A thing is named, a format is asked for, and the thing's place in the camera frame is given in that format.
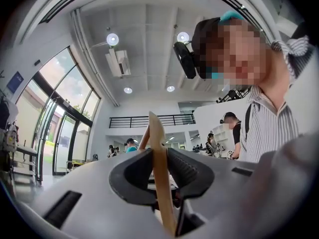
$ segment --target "backpack strap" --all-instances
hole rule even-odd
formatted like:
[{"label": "backpack strap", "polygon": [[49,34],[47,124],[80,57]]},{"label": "backpack strap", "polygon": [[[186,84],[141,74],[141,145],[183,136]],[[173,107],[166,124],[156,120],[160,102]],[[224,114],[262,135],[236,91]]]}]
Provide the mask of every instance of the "backpack strap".
[{"label": "backpack strap", "polygon": [[249,131],[250,110],[251,110],[251,104],[248,107],[247,112],[246,112],[246,116],[245,116],[246,140],[247,140],[247,134],[248,134],[248,131]]}]

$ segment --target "ceiling light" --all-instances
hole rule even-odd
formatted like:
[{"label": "ceiling light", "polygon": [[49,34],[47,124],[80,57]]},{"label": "ceiling light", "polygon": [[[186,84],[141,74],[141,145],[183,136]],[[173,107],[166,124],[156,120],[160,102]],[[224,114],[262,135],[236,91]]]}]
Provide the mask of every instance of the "ceiling light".
[{"label": "ceiling light", "polygon": [[127,94],[132,93],[132,91],[133,90],[131,88],[129,88],[129,87],[124,88],[124,92],[127,93]]},{"label": "ceiling light", "polygon": [[119,43],[119,37],[116,34],[111,33],[106,37],[106,42],[111,46],[115,46]]},{"label": "ceiling light", "polygon": [[179,42],[187,42],[189,41],[189,35],[186,32],[181,32],[177,35],[177,40]]},{"label": "ceiling light", "polygon": [[168,86],[168,87],[167,87],[167,91],[168,91],[168,92],[173,92],[174,89],[175,89],[174,86]]}]

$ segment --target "wall-mounted air conditioner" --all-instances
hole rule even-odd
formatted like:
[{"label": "wall-mounted air conditioner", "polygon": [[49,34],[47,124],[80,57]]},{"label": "wall-mounted air conditioner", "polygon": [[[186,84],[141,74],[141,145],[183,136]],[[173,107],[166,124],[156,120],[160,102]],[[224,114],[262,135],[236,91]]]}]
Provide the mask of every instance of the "wall-mounted air conditioner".
[{"label": "wall-mounted air conditioner", "polygon": [[109,54],[105,54],[105,56],[114,77],[131,75],[126,50],[115,51],[114,49],[109,49]]}]

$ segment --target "white striped shirt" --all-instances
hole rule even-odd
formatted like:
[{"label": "white striped shirt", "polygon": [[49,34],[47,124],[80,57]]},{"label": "white striped shirt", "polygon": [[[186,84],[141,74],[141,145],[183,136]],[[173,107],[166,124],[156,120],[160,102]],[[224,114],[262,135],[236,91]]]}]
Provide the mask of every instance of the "white striped shirt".
[{"label": "white striped shirt", "polygon": [[[308,63],[313,47],[307,36],[290,39],[287,44],[276,40],[271,48],[282,51],[290,73],[290,86]],[[249,131],[246,137],[245,123],[240,133],[241,151],[239,160],[257,163],[261,155],[280,148],[286,142],[298,137],[298,125],[287,104],[277,112],[262,90],[253,85],[248,102],[251,103]]]}]

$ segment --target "blue sign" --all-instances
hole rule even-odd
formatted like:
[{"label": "blue sign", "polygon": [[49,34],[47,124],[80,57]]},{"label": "blue sign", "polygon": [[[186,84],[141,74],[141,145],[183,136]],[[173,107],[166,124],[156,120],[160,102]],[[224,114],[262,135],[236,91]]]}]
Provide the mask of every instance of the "blue sign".
[{"label": "blue sign", "polygon": [[23,77],[19,72],[16,72],[6,87],[14,94],[18,87],[20,86],[21,82],[23,82]]}]

